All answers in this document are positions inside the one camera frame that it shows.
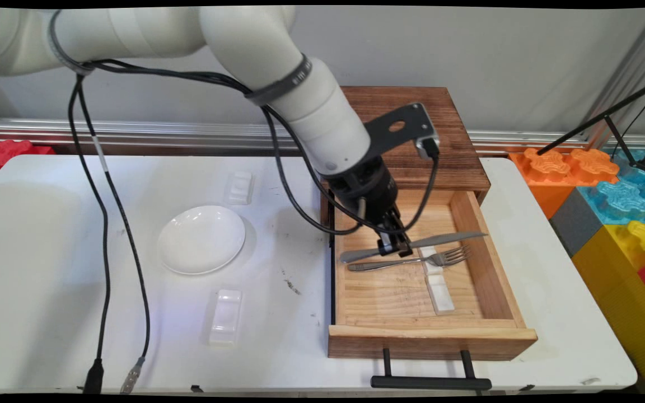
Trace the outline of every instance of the gray wall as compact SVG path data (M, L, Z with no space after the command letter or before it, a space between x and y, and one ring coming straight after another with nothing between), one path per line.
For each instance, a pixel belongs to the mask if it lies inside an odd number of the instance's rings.
M471 130L574 128L645 26L634 10L299 6L292 38L341 85L448 87ZM149 67L223 71L207 48ZM66 118L66 69L0 77L0 117ZM95 120L263 123L241 95L161 77L95 72ZM645 130L645 117L634 125Z

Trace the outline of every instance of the drawer handle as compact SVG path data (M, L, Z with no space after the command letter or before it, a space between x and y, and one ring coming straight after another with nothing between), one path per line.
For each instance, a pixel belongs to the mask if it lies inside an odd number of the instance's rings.
M492 381L487 378L475 378L471 366L471 356L468 350L462 350L461 362L464 366L464 378L433 378L433 377L393 377L390 366L390 349L383 349L385 375L375 375L370 378L373 388L425 388L425 390L476 390L481 395L483 390L492 388Z

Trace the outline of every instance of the gray foam block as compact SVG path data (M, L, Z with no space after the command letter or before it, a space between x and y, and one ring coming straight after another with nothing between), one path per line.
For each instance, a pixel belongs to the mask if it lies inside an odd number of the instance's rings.
M576 252L599 231L602 225L601 220L579 192L579 188L571 191L549 223L570 257L576 255Z

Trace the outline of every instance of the knife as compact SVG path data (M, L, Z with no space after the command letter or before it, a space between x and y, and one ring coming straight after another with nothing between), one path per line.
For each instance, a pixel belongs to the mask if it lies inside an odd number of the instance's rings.
M486 237L484 232L455 232L453 234L434 235L419 241L410 242L410 248L442 245L450 242L465 240L468 238ZM377 256L380 251L377 249L348 250L340 255L340 262L352 263L368 257Z

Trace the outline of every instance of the wooden drawer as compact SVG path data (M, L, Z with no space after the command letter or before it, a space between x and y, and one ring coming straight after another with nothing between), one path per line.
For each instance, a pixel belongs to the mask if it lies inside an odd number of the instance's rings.
M397 205L405 223L417 211L422 194L423 189L399 191ZM354 223L341 212L328 214L337 229ZM474 192L435 190L408 234L414 241L461 231L489 233ZM524 324L491 237L436 247L438 252L462 244L471 248L468 260L443 274L455 304L455 311L445 316L434 313L421 263L353 273L337 260L346 250L377 247L377 239L363 227L333 240L329 357L379 359L389 348L393 359L460 359L459 352L468 350L475 360L511 360L537 340L536 332ZM369 261L398 258L394 254Z

